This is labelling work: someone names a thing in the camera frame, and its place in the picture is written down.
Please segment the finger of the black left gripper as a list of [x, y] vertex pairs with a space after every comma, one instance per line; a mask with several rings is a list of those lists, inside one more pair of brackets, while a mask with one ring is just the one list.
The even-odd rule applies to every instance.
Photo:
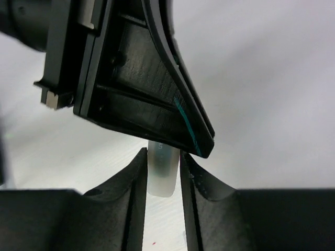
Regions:
[[153, 42], [181, 93], [189, 117], [205, 137], [214, 138], [213, 126], [193, 86], [174, 38], [172, 1], [143, 1], [142, 6]]
[[89, 36], [74, 113], [96, 125], [207, 158], [214, 138], [189, 117], [153, 42], [143, 1], [106, 1], [102, 27]]

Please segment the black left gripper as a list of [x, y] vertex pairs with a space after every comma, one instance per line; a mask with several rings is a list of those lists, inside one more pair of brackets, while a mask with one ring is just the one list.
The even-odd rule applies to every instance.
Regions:
[[35, 82], [41, 102], [58, 110], [74, 104], [89, 36], [102, 27], [106, 1], [1, 1], [1, 32], [46, 54]]

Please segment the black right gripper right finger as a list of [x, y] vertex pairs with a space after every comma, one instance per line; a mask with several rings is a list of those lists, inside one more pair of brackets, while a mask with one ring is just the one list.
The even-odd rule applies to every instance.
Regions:
[[234, 189], [181, 155], [188, 250], [334, 250], [334, 189]]

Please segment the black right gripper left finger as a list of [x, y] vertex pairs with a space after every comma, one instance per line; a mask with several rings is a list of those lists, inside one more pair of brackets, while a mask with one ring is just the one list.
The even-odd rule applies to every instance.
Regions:
[[1, 250], [142, 250], [147, 149], [80, 194], [70, 189], [1, 191]]

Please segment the green highlighter pen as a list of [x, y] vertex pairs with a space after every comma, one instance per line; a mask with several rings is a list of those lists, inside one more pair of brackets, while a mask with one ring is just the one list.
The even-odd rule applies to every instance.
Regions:
[[148, 193], [167, 198], [176, 186], [180, 150], [167, 144], [148, 142]]

